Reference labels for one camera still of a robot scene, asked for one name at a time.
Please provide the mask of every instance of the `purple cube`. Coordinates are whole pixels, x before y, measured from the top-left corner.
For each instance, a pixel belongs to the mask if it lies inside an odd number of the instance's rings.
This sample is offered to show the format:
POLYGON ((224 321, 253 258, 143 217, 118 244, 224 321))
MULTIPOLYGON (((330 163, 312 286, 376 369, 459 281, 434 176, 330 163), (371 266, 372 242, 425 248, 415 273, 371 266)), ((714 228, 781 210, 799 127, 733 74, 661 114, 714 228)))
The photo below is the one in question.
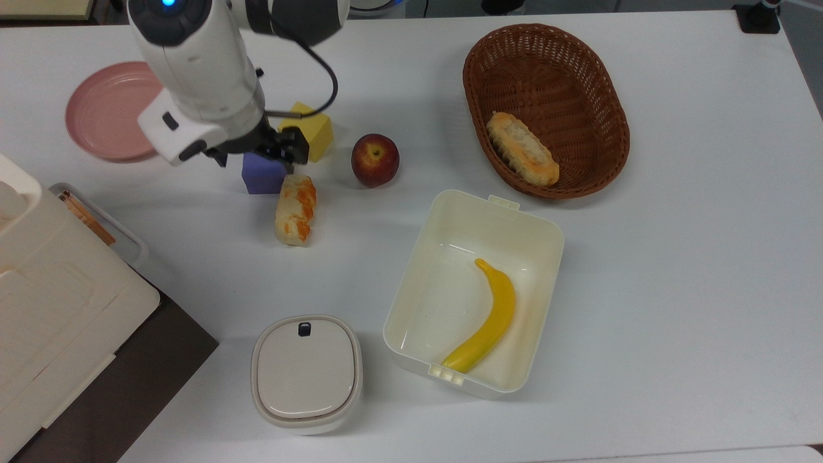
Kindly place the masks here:
POLYGON ((286 178, 286 166, 253 152, 243 155, 243 182, 249 194, 278 194, 286 178))

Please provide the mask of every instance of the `pink plate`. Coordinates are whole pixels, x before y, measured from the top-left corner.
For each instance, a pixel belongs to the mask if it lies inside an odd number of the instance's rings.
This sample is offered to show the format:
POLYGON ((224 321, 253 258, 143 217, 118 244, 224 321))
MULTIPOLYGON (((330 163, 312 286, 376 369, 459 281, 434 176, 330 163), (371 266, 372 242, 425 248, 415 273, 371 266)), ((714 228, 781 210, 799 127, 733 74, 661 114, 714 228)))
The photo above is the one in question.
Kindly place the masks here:
POLYGON ((66 105, 66 129, 77 146, 110 161, 154 151, 137 117, 163 85, 142 61, 118 63, 89 76, 66 105))

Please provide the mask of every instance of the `brown basket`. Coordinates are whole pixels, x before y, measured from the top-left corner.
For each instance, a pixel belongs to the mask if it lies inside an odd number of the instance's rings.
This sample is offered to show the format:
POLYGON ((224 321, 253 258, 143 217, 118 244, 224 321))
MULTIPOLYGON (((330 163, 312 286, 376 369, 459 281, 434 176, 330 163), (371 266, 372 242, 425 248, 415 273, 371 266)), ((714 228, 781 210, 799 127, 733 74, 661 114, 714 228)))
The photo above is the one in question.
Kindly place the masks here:
POLYGON ((606 68, 580 39, 543 24, 492 31, 463 66, 463 86, 489 162, 517 191, 578 198, 611 183, 629 155, 629 125, 606 68), (500 157, 486 132, 494 111, 522 120, 560 164, 552 186, 528 183, 500 157))

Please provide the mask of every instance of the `apple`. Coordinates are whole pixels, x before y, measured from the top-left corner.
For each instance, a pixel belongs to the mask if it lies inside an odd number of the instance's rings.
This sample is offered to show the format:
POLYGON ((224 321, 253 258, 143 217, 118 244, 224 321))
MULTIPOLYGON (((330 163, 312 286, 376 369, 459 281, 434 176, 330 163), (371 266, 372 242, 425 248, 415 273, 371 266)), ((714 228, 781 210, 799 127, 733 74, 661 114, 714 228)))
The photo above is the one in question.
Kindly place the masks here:
POLYGON ((351 169, 365 186, 374 188, 388 183, 398 173, 400 153, 391 138, 369 133, 357 140, 351 150, 351 169))

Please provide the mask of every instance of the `toy banana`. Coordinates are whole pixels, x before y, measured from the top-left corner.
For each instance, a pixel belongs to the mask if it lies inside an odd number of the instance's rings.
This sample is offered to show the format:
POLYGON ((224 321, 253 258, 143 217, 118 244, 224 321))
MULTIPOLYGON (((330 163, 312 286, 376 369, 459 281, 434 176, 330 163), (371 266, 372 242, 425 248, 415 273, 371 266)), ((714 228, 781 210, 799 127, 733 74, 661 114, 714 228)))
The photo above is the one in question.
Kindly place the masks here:
POLYGON ((465 373, 474 368, 500 341, 514 317, 514 286, 505 273, 495 269, 483 259, 474 264, 486 274, 494 302, 486 322, 471 338, 460 344, 442 362, 444 367, 465 373))

